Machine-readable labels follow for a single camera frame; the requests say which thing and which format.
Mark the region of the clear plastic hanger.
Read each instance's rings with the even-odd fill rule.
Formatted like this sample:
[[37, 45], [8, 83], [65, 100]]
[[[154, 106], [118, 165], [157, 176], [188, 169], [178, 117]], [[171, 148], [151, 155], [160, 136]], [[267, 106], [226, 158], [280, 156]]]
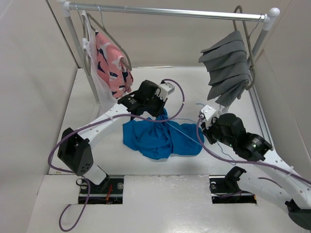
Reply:
[[168, 120], [168, 116], [162, 115], [161, 117], [165, 117], [164, 119], [161, 120], [153, 120], [151, 119], [150, 122], [155, 122], [155, 123], [166, 123], [168, 124], [170, 127], [172, 127], [173, 129], [177, 130], [178, 132], [180, 132], [182, 135], [184, 135], [185, 137], [187, 137], [188, 139], [190, 139], [191, 141], [195, 142], [198, 145], [201, 145], [198, 141], [197, 138], [193, 138], [189, 135], [188, 131], [183, 131], [182, 127], [180, 124], [178, 124], [177, 122], [175, 122], [174, 120]]

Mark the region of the blue t shirt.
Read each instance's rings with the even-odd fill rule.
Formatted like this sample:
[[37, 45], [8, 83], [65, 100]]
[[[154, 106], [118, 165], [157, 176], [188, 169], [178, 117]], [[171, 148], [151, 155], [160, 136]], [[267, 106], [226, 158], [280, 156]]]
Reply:
[[[180, 125], [191, 137], [204, 142], [203, 134], [196, 134], [195, 123]], [[166, 123], [131, 120], [123, 124], [122, 131], [124, 145], [153, 160], [167, 159], [171, 154], [196, 156], [202, 150], [202, 145], [191, 141]]]

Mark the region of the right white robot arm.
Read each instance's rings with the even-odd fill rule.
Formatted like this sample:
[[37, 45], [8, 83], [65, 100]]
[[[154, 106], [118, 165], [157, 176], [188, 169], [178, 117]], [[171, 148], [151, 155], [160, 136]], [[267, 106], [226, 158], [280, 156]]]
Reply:
[[[217, 142], [233, 149], [239, 160], [225, 176], [228, 190], [246, 191], [260, 196], [288, 214], [299, 227], [311, 229], [311, 183], [283, 161], [263, 137], [246, 131], [242, 120], [235, 114], [221, 116], [199, 114], [196, 132], [202, 132], [210, 144]], [[265, 187], [258, 178], [241, 164], [253, 165], [266, 173], [277, 187]]]

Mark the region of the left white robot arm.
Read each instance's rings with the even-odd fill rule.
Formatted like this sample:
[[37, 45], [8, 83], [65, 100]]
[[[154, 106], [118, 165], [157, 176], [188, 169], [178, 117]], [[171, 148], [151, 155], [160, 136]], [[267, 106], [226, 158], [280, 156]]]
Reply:
[[72, 128], [63, 132], [58, 158], [77, 176], [87, 179], [97, 192], [108, 188], [109, 176], [94, 163], [92, 149], [118, 126], [147, 112], [153, 117], [163, 113], [167, 97], [174, 85], [143, 81], [138, 90], [120, 98], [107, 112], [89, 124], [89, 128], [75, 133]]

